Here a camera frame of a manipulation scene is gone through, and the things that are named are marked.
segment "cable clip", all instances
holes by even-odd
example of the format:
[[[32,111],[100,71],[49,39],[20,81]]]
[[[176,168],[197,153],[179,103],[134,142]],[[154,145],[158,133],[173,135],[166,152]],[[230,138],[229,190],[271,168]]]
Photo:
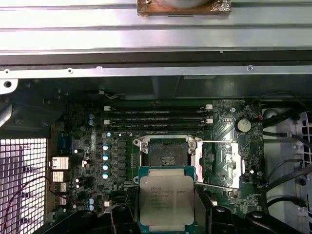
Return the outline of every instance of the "cable clip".
[[[287,132],[287,138],[292,138],[293,134],[291,132]]]

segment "green circuit board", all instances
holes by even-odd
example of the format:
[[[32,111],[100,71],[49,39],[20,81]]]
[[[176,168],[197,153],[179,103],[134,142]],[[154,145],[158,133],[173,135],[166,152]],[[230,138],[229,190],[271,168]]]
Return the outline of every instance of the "green circuit board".
[[[261,103],[250,100],[71,103],[64,114],[65,131],[71,139],[71,151],[83,149],[83,153],[72,156],[77,159],[72,160],[76,163],[70,169],[71,196],[83,192],[80,206],[85,209],[92,198],[101,213],[111,193],[122,200],[122,192],[137,186],[140,166],[179,162],[197,168],[200,165],[201,172],[196,171],[198,186],[209,191],[218,205],[241,217],[261,210],[258,189],[264,180],[264,149],[260,114]],[[248,132],[237,130],[240,119],[250,121]],[[147,154],[135,144],[136,140],[142,144],[146,136],[157,136],[149,140]],[[196,141],[193,155],[187,152],[190,143],[185,136]],[[164,152],[173,155],[163,159]],[[109,159],[103,161],[103,155]],[[82,160],[90,163],[83,165]],[[109,165],[107,172],[104,164]],[[74,180],[79,176],[93,178],[88,189],[75,188]]]

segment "intel xeon processor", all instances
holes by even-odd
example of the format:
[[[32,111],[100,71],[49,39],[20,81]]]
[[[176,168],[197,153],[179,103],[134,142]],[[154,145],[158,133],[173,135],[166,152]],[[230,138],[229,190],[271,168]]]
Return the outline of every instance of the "intel xeon processor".
[[[194,175],[193,167],[186,168]],[[187,173],[185,168],[140,168],[139,223],[143,232],[194,228],[194,179]]]

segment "red wire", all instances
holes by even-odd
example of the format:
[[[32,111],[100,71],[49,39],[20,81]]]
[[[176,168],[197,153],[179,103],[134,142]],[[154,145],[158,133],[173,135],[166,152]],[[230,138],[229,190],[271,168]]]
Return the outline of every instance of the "red wire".
[[[18,195],[28,184],[30,184],[31,182],[33,182],[33,181],[35,181],[35,180],[37,180],[37,179],[41,179],[41,178],[45,178],[45,179],[49,182],[49,187],[48,187],[48,191],[49,191],[49,192],[51,192],[51,193],[54,194],[55,196],[59,196],[59,197],[62,197],[62,198],[64,198],[64,199],[67,199],[67,200],[71,201],[71,200],[68,199],[67,197],[58,195],[57,193],[55,193],[55,192],[53,192],[53,191],[51,190],[51,180],[50,180],[48,177],[46,177],[46,176],[39,176],[39,177],[37,177],[37,178],[34,178],[34,179],[32,179],[32,180],[26,182],[25,184],[23,184],[23,186],[22,186],[16,193],[14,193],[14,195],[13,195],[12,198],[10,199],[10,201],[9,201],[9,203],[8,203],[8,206],[7,206],[6,210],[5,210],[4,221],[3,221],[3,225],[2,225],[2,234],[5,233],[5,230],[6,230],[6,222],[7,222],[7,219],[8,219],[9,210],[10,210],[10,208],[11,208],[11,204],[12,204],[12,202],[13,202],[15,196]]]

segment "motherboard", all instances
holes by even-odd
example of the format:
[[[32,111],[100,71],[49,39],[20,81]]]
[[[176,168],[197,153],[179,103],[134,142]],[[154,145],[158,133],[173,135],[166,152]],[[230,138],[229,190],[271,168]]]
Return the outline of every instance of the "motherboard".
[[[69,201],[55,207],[102,214],[139,186],[140,168],[192,166],[195,186],[214,204],[240,217],[261,210],[261,118],[256,100],[71,102],[54,157],[68,160],[54,182]]]

